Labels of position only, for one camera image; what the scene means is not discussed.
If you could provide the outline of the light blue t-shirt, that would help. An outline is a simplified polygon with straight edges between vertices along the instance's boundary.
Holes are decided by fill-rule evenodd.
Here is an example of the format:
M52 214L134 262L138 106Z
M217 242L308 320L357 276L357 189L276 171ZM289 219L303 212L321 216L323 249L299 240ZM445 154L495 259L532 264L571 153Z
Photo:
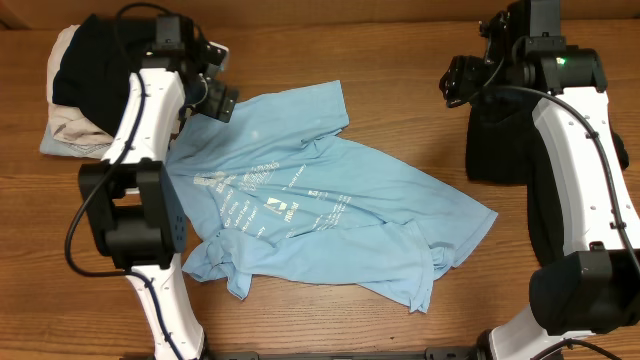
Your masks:
M333 81L238 104L229 122L191 117L167 170L199 245L184 270L225 279L238 298L256 275L356 284L426 311L496 213L376 149L344 139Z

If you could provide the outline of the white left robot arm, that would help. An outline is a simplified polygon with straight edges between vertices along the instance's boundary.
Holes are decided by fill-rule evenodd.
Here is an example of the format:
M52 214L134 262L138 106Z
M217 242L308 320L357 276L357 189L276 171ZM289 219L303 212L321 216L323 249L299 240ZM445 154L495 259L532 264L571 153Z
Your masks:
M155 36L129 77L129 95L110 148L78 174L83 203L64 243L77 274L94 278L72 258L72 239L86 217L112 277L133 286L154 339L155 359L208 359L207 336L193 312L181 255L186 215L166 170L170 138L191 113L227 123L238 92L217 80L229 50L207 41L181 14L161 9Z

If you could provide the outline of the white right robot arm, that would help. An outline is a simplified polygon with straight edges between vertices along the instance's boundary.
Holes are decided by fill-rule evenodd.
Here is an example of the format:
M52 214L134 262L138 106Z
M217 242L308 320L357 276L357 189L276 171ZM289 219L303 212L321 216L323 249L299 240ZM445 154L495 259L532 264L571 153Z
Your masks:
M558 359L594 335L639 321L639 217L623 142L609 121L598 53L569 44L556 1L516 1L479 27L483 57L456 56L440 80L469 105L466 170L527 187L539 268L528 305L470 347L429 359Z

